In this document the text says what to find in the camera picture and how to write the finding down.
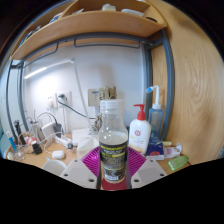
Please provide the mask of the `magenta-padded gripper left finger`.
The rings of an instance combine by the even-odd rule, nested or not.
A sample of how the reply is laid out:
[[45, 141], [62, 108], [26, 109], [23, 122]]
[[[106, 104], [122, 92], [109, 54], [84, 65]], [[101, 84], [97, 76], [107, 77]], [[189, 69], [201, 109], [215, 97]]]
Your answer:
[[61, 177], [81, 187], [101, 187], [100, 148], [96, 147], [81, 159], [73, 159], [62, 172]]

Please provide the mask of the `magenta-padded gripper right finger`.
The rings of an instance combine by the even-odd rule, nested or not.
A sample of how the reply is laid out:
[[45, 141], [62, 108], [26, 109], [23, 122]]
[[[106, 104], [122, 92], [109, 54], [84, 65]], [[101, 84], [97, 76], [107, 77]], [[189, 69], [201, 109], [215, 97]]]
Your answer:
[[154, 159], [146, 159], [132, 148], [128, 148], [126, 164], [126, 185], [135, 189], [166, 176], [166, 172]]

